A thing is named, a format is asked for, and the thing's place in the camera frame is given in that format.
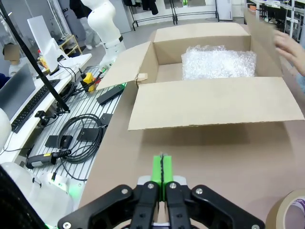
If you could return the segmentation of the person's left hand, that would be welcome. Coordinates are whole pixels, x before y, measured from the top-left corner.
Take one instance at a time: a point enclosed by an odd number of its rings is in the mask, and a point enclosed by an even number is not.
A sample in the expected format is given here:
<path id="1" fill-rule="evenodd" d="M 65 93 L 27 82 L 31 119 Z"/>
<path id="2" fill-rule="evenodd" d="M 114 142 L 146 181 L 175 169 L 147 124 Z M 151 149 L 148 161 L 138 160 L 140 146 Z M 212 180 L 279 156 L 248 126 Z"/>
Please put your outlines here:
<path id="1" fill-rule="evenodd" d="M 274 44 L 280 55 L 294 64 L 297 71 L 305 76 L 305 50 L 290 36 L 281 31 L 274 31 Z"/>

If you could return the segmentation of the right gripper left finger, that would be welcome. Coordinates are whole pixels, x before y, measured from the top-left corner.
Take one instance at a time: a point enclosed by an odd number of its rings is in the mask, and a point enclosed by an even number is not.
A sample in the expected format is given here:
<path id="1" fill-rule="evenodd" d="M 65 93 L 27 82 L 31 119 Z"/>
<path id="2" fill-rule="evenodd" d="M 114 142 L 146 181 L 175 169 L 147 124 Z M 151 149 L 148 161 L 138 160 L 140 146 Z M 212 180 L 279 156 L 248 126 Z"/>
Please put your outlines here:
<path id="1" fill-rule="evenodd" d="M 130 220 L 131 229 L 151 229 L 161 194 L 164 156 L 153 158 L 152 176 L 135 188 L 118 185 L 58 221 L 60 229 L 113 229 Z"/>

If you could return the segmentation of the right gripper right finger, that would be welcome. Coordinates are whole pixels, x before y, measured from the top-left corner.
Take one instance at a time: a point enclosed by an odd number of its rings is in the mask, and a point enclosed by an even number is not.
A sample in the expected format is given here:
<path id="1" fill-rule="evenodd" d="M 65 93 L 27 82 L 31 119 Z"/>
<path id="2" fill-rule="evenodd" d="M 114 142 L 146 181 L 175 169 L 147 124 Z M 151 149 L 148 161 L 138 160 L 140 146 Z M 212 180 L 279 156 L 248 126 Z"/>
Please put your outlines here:
<path id="1" fill-rule="evenodd" d="M 172 229 L 191 229 L 194 220 L 208 229 L 264 229 L 262 220 L 205 185 L 190 189 L 173 179 L 172 157 L 163 156 L 163 199 Z"/>

